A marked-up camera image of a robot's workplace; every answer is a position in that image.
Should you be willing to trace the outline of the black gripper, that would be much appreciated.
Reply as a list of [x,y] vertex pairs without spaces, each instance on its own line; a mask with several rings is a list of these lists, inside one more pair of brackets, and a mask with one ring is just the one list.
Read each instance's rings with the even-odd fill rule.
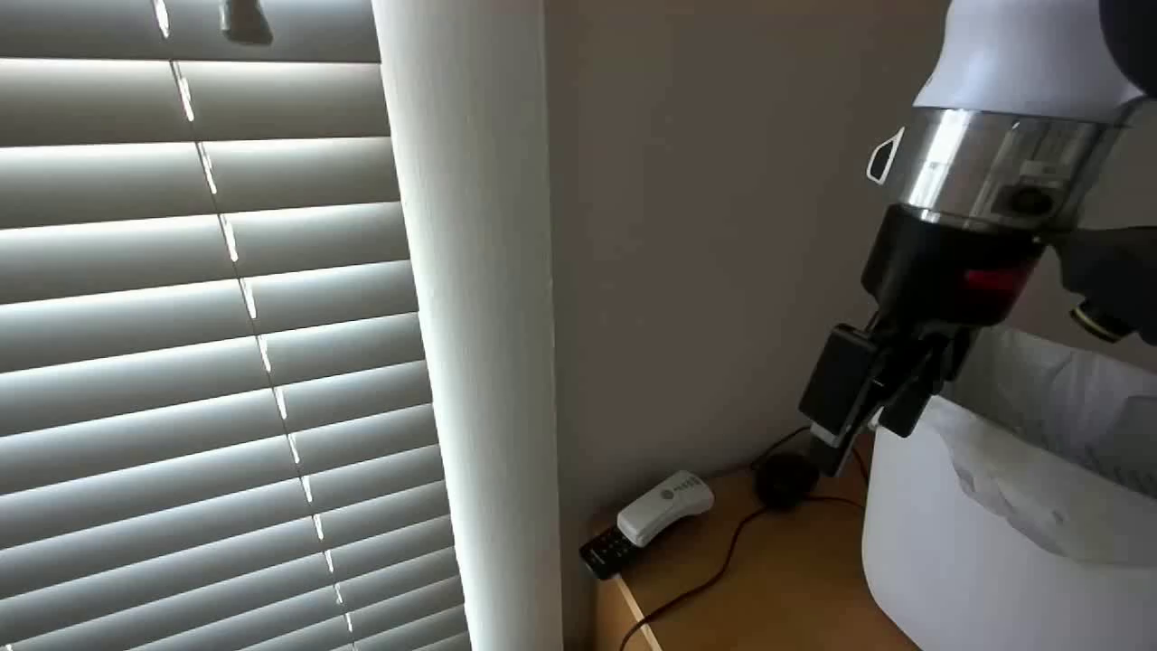
[[959,376],[977,332],[997,325],[1043,257],[1026,230],[965,230],[889,207],[862,286],[882,349],[878,423],[907,437],[927,401]]

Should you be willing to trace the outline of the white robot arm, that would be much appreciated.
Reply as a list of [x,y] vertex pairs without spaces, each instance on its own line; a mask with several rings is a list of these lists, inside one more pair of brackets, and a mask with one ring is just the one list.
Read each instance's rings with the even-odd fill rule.
[[1157,0],[948,2],[913,120],[868,163],[889,191],[863,268],[882,425],[916,425],[1047,251],[1090,332],[1153,332],[1153,233],[1082,225],[1109,146],[1153,98]]

